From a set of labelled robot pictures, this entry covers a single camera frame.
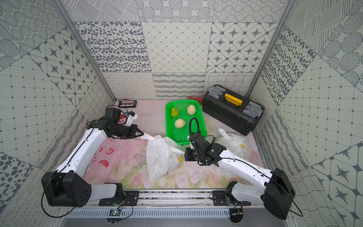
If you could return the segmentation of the white plastic bag lemon print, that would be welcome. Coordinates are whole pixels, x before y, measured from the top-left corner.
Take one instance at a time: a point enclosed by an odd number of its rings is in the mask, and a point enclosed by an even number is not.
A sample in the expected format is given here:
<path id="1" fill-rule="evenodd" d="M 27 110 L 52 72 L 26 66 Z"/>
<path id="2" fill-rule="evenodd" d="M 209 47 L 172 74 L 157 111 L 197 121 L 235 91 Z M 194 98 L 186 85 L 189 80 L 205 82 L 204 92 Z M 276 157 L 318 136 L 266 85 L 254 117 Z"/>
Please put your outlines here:
<path id="1" fill-rule="evenodd" d="M 226 147 L 238 157 L 248 160 L 251 157 L 251 146 L 246 136 L 236 133 L 227 133 L 224 129 L 219 128 L 221 137 L 218 137 L 216 143 Z"/>

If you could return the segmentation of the pink plastic bag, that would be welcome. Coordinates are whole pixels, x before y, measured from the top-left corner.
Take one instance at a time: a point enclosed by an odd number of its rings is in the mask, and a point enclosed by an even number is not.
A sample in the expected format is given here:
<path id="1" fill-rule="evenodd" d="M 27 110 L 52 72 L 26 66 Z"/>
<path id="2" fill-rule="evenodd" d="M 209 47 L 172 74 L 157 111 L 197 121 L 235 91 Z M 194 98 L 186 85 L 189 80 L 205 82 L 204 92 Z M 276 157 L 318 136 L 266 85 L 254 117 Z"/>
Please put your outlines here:
<path id="1" fill-rule="evenodd" d="M 147 173 L 146 146 L 143 140 L 106 139 L 89 162 L 83 179 L 90 184 L 126 183 L 136 176 L 139 184 Z"/>

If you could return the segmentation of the pale beige pear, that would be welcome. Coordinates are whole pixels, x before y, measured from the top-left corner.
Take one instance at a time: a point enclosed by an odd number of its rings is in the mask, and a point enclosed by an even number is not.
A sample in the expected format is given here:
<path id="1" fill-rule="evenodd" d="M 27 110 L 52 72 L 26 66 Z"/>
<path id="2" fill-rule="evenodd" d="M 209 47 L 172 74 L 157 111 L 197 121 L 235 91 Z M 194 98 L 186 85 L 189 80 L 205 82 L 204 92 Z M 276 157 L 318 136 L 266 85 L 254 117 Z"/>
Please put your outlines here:
<path id="1" fill-rule="evenodd" d="M 183 128 L 184 126 L 186 125 L 186 121 L 185 120 L 183 120 L 183 119 L 177 119 L 176 121 L 175 121 L 175 127 L 177 128 L 177 129 L 181 129 L 181 128 Z"/>

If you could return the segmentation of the green plastic basket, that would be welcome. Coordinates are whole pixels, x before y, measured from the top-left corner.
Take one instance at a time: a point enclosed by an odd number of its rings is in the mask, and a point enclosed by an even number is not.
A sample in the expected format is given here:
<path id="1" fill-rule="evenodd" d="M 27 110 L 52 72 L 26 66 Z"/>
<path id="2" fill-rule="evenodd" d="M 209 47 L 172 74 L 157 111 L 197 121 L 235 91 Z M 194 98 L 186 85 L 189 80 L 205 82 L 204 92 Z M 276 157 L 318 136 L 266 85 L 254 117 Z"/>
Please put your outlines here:
<path id="1" fill-rule="evenodd" d="M 187 113 L 187 107 L 194 105 L 196 107 L 196 113 L 194 115 L 189 115 Z M 172 108 L 179 111 L 177 117 L 173 117 L 170 112 Z M 207 136 L 207 129 L 205 126 L 204 117 L 202 114 L 202 109 L 198 101 L 193 99 L 187 100 L 177 100 L 171 101 L 165 105 L 165 130 L 166 136 L 175 141 L 179 145 L 187 145 L 189 141 L 187 137 L 189 136 L 189 121 L 195 117 L 199 122 L 199 129 L 202 136 Z M 183 119 L 186 125 L 180 129 L 176 128 L 175 121 L 178 119 Z"/>

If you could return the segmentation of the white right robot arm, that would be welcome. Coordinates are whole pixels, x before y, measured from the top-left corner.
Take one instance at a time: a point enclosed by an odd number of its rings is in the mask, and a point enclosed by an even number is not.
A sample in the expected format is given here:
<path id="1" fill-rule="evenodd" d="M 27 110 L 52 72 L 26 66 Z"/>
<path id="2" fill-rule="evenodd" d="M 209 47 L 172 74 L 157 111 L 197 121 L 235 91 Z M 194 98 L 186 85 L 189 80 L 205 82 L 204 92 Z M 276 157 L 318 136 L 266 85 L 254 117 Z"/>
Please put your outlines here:
<path id="1" fill-rule="evenodd" d="M 296 192 L 284 171 L 278 168 L 272 171 L 254 165 L 218 143 L 209 143 L 197 132 L 191 133 L 188 141 L 191 146 L 186 149 L 185 161 L 226 169 L 256 187 L 248 190 L 241 183 L 231 181 L 224 191 L 225 200 L 229 204 L 243 206 L 244 202 L 262 203 L 273 216 L 281 220 L 287 219 Z"/>

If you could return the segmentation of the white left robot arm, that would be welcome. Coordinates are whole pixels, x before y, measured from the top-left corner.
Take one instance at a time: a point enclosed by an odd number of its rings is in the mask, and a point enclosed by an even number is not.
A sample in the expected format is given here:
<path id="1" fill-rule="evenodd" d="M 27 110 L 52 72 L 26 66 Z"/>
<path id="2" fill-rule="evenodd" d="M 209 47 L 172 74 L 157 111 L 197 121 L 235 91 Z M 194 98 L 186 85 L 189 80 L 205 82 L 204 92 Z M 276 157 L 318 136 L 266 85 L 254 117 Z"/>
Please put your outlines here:
<path id="1" fill-rule="evenodd" d="M 94 155 L 107 138 L 128 140 L 143 136 L 136 124 L 121 124 L 121 110 L 106 108 L 105 116 L 92 120 L 85 135 L 68 158 L 54 171 L 43 175 L 43 197 L 54 207 L 80 208 L 88 202 L 101 200 L 109 205 L 125 202 L 122 185 L 104 183 L 91 185 L 83 176 Z"/>

